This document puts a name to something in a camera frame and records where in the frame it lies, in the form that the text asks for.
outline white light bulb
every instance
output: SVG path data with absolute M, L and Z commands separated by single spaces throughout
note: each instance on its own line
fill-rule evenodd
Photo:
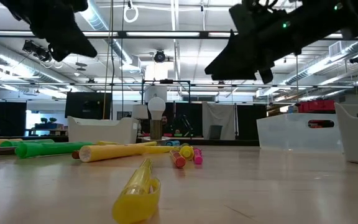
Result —
M 165 102 L 159 97 L 154 97 L 149 101 L 148 105 L 152 120 L 159 121 L 165 111 Z

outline desk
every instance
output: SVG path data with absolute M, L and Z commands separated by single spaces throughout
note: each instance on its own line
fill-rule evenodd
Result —
M 149 155 L 162 183 L 149 223 L 358 223 L 358 164 L 340 153 L 200 146 L 204 164 Z M 81 163 L 71 155 L 0 157 L 0 223 L 112 224 L 111 207 L 146 156 Z

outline cable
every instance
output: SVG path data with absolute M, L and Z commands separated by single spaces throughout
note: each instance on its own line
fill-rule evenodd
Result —
M 112 63 L 112 77 L 111 77 L 111 119 L 112 117 L 114 116 L 113 113 L 112 113 L 112 88 L 114 86 L 114 75 L 116 74 L 116 66 L 114 65 L 114 57 L 112 56 L 112 51 L 111 51 L 111 63 Z
M 113 24 L 114 23 L 114 16 L 113 16 L 114 15 L 114 11 L 113 11 L 114 0 L 111 0 L 110 4 L 111 4 L 111 7 L 110 7 L 110 20 L 111 21 L 110 21 L 109 31 L 112 31 L 112 28 L 114 25 Z M 109 39 L 112 39 L 112 37 L 110 37 L 111 34 L 112 34 L 112 32 L 109 32 Z M 110 53 L 110 46 L 107 45 L 106 77 L 104 79 L 103 119 L 105 118 L 105 115 L 106 115 L 106 92 L 107 92 L 107 75 L 108 75 L 108 70 L 109 70 L 109 66 L 108 66 L 109 65 L 109 53 Z
M 124 30 L 124 13 L 125 12 L 125 8 L 122 8 L 122 21 L 121 21 L 121 30 Z M 122 44 L 124 41 L 124 39 L 121 38 L 121 47 L 124 48 L 124 45 Z M 121 105 L 121 118 L 124 118 L 124 72 L 123 72 L 123 66 L 124 64 L 122 63 L 122 49 L 121 49 L 121 100 L 122 100 L 122 105 Z

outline black panel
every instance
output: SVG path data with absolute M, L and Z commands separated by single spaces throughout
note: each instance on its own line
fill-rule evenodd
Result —
M 0 136 L 23 136 L 27 103 L 0 102 Z
M 203 135 L 203 105 L 196 103 L 176 103 L 176 119 L 175 124 L 186 134 L 187 128 L 183 123 L 182 117 L 186 116 L 188 122 L 193 128 L 194 136 Z
M 266 106 L 237 106 L 237 120 L 239 125 L 239 140 L 258 141 L 256 120 L 266 118 Z
M 109 119 L 111 106 L 111 93 L 67 93 L 65 117 L 72 116 L 84 119 Z

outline ceiling pipe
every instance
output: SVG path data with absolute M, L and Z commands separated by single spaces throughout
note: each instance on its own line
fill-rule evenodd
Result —
M 110 30 L 108 24 L 100 15 L 98 11 L 98 6 L 96 5 L 94 0 L 88 0 L 88 9 L 83 12 L 80 12 L 80 14 L 88 22 L 92 29 L 96 31 Z M 116 39 L 106 39 L 105 41 L 111 47 L 117 57 L 122 59 L 122 62 L 126 64 L 132 63 L 132 57 L 124 49 L 122 49 L 121 44 Z
M 74 80 L 59 74 L 51 69 L 45 68 L 39 62 L 35 62 L 23 55 L 20 55 L 13 50 L 0 45 L 0 60 L 6 63 L 7 66 L 13 68 L 18 75 L 22 74 L 28 76 L 38 76 L 41 80 L 50 80 L 51 83 L 71 83 Z M 92 89 L 82 86 L 81 91 L 93 91 Z
M 279 85 L 291 85 L 299 80 L 302 80 L 310 75 L 318 73 L 332 65 L 336 62 L 347 60 L 358 55 L 358 42 L 346 47 L 343 49 L 339 55 L 330 57 L 330 53 L 327 52 L 322 56 L 312 60 L 307 63 L 302 69 L 297 73 L 296 70 L 289 74 L 289 78 L 282 81 Z M 263 90 L 257 91 L 257 97 L 271 95 L 272 93 L 278 91 L 279 87 L 271 87 Z

